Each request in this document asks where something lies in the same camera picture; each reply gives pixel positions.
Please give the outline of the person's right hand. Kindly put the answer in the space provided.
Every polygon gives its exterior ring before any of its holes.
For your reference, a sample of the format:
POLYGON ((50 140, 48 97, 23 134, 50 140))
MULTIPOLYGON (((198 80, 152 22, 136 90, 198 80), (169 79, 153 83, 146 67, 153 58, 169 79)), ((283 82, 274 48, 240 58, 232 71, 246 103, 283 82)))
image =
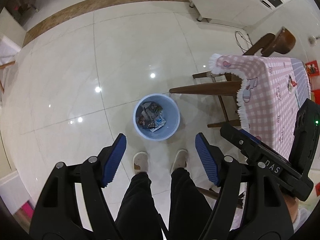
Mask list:
POLYGON ((299 200, 297 198, 293 198, 287 194, 283 194, 285 203, 287 205, 287 209, 289 211, 291 221, 294 222, 298 215, 298 204, 299 200))

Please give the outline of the white fleece sleeve forearm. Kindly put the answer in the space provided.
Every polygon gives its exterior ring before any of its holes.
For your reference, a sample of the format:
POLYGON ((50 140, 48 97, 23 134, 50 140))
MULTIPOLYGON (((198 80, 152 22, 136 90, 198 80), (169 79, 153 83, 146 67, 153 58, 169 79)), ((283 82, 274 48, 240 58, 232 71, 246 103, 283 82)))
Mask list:
POLYGON ((292 222, 294 232, 296 232, 306 222, 309 216, 310 211, 306 208, 301 207, 298 209, 297 216, 292 222))

